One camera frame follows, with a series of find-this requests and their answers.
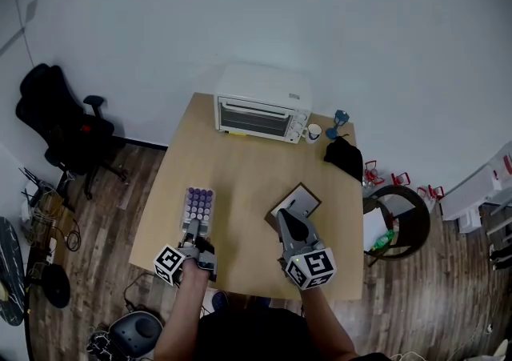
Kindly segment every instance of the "oven window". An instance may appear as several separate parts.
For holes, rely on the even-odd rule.
[[[263,134],[273,134],[275,136],[285,136],[291,116],[279,118],[271,116],[273,112],[267,111],[268,115],[252,113],[248,106],[238,106],[237,110],[226,109],[221,103],[219,111],[221,116],[221,125],[224,127],[233,127],[236,129],[252,130]]]

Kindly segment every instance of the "wooden floor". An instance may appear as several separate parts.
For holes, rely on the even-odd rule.
[[[58,310],[40,287],[31,288],[30,338],[36,361],[88,359],[90,328],[127,313],[123,290],[143,272],[128,264],[130,249],[163,155],[162,150],[126,146],[115,164],[130,171],[130,185],[100,170],[90,202],[81,179],[71,184],[70,201],[82,231],[80,250],[66,256],[72,297],[67,308]],[[510,210],[489,218],[490,210],[483,210],[486,226],[512,216]],[[497,247],[502,236],[493,235]],[[333,303],[335,314],[361,354],[415,351],[428,360],[447,360],[462,346],[453,361],[492,353],[508,334],[512,302],[509,271],[492,271],[487,256],[484,230],[460,235],[454,223],[441,222],[436,210],[428,243],[419,253],[366,268],[362,299]],[[174,294],[173,287],[151,276],[127,292],[129,300],[159,313],[162,320],[169,316]],[[300,312],[299,302],[274,300],[271,305]],[[487,334],[489,323],[494,329]]]

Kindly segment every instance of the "white mug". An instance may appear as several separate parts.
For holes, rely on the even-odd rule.
[[[311,123],[302,132],[302,137],[306,139],[308,143],[315,143],[322,134],[322,128],[316,123]]]

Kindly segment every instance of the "oven door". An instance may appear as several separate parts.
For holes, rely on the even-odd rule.
[[[294,111],[239,99],[218,98],[218,116],[220,130],[284,140]]]

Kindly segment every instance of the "wooden table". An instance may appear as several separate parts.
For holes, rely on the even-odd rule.
[[[312,114],[324,131],[332,118]],[[153,259],[168,243],[177,246],[187,187],[216,192],[211,242],[218,256],[218,277],[210,286],[245,295],[298,299],[277,259],[277,233],[264,220],[267,211],[299,182],[322,204],[310,216],[332,248],[338,273],[323,290],[328,299],[360,299],[362,292],[361,183],[323,162],[327,137],[297,145],[214,129],[213,96],[194,94],[151,189],[130,263],[153,271]],[[355,144],[354,126],[339,129]]]

